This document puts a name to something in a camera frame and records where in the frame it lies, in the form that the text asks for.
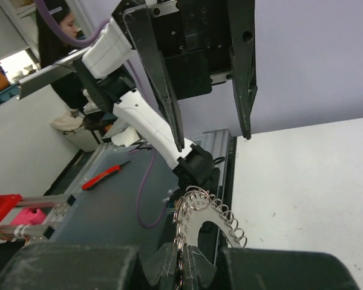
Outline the metal disc with keyrings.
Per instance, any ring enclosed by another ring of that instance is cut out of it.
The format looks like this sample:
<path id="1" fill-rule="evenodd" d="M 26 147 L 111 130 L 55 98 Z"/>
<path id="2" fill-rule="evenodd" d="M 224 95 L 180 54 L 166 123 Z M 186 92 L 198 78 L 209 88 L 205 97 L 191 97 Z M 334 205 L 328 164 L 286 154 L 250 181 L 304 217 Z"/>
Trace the metal disc with keyrings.
<path id="1" fill-rule="evenodd" d="M 178 248 L 177 289 L 183 289 L 184 244 L 198 247 L 204 224 L 215 225 L 231 248 L 245 248 L 247 245 L 245 232 L 229 207 L 214 194 L 195 185 L 189 186 L 177 201 L 172 223 L 176 229 L 174 244 Z"/>

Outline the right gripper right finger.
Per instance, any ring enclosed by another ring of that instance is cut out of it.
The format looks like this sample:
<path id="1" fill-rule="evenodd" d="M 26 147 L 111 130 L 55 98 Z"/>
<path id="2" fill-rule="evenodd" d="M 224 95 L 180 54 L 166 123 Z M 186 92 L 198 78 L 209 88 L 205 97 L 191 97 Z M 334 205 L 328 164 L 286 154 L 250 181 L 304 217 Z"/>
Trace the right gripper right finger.
<path id="1" fill-rule="evenodd" d="M 183 289 L 212 289 L 217 267 L 196 246 L 183 247 Z"/>

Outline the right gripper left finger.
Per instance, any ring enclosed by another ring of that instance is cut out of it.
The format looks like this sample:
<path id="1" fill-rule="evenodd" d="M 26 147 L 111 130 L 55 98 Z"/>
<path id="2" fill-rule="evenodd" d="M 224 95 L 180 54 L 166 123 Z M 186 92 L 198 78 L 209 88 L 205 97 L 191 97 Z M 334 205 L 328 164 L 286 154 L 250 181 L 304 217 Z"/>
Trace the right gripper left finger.
<path id="1" fill-rule="evenodd" d="M 142 262 L 145 276 L 142 289 L 177 289 L 178 248 L 164 243 L 156 253 Z"/>

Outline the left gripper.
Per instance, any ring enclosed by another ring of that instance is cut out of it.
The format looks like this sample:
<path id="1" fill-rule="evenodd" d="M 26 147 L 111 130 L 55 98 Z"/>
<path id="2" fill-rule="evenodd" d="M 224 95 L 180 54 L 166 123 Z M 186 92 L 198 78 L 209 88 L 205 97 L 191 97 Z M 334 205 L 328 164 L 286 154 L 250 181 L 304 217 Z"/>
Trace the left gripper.
<path id="1" fill-rule="evenodd" d="M 185 141 L 177 99 L 210 93 L 212 76 L 228 76 L 230 60 L 241 133 L 251 139 L 258 91 L 255 1 L 155 1 L 126 10 L 123 21 L 179 152 Z"/>

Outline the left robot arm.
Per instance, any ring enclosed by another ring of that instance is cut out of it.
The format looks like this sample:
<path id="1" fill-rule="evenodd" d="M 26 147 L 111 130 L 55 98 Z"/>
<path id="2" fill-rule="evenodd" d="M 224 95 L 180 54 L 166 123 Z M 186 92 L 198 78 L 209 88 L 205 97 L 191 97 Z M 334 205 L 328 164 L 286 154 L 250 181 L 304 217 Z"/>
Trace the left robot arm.
<path id="1" fill-rule="evenodd" d="M 254 1 L 121 1 L 74 63 L 98 108 L 148 141 L 185 189 L 213 192 L 214 157 L 187 139 L 180 100 L 232 82 L 242 136 L 257 95 Z"/>

